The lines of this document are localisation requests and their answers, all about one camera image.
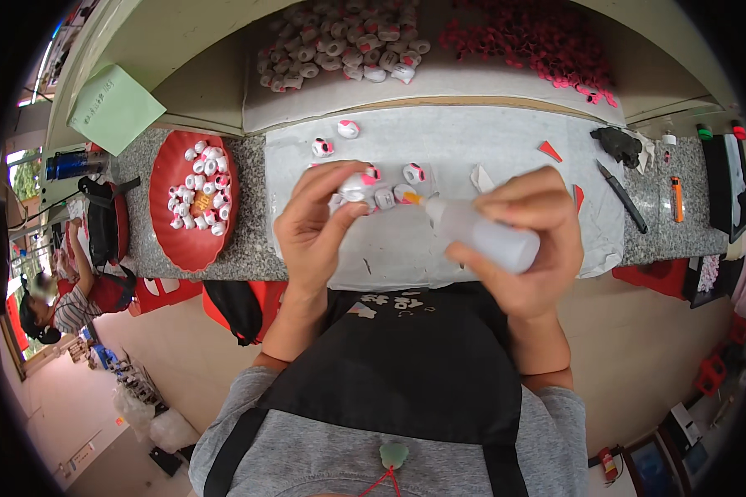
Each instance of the hand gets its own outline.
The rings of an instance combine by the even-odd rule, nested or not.
[[[337,252],[345,232],[360,215],[365,202],[350,202],[329,218],[328,201],[351,174],[363,173],[366,162],[336,161],[307,169],[293,188],[285,211],[274,221],[281,255],[287,266],[288,292],[313,294],[326,289],[337,269]]]
[[[542,242],[536,260],[517,276],[459,242],[446,256],[476,273],[509,317],[529,320],[553,311],[583,262],[577,211],[561,175],[548,165],[511,178],[473,204],[487,219],[536,231]]]

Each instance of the red scalloped tray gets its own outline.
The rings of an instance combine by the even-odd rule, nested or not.
[[[176,230],[170,225],[173,214],[169,211],[169,188],[184,184],[185,177],[193,173],[193,162],[185,159],[185,151],[199,140],[204,140],[210,146],[220,146],[227,156],[228,174],[231,178],[231,205],[227,231],[222,236],[215,236],[210,230],[201,231],[198,228]],[[208,179],[212,180],[216,176],[218,174],[209,176]],[[172,264],[183,271],[196,273],[205,270],[216,261],[235,229],[239,193],[238,168],[235,166],[231,151],[227,150],[221,138],[187,131],[169,133],[157,152],[152,175],[149,177],[149,216],[152,218],[152,229],[155,231],[157,242]],[[201,215],[202,208],[199,205],[211,205],[213,195],[199,192],[196,195],[196,202],[191,206],[191,214]]]

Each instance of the plastic bag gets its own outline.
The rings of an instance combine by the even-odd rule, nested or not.
[[[149,436],[149,425],[155,417],[155,406],[141,402],[124,386],[114,389],[114,408],[135,430],[139,442]]]
[[[169,454],[199,442],[199,432],[193,429],[178,410],[169,408],[152,420],[149,438]]]

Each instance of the framed picture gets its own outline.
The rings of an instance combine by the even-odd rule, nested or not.
[[[638,497],[679,497],[682,494],[656,433],[627,447],[625,463]]]

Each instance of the striped shirt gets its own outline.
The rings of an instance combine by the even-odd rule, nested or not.
[[[99,306],[86,298],[86,295],[75,286],[69,293],[64,293],[56,303],[52,326],[60,333],[80,333],[80,328],[89,324],[102,314]]]

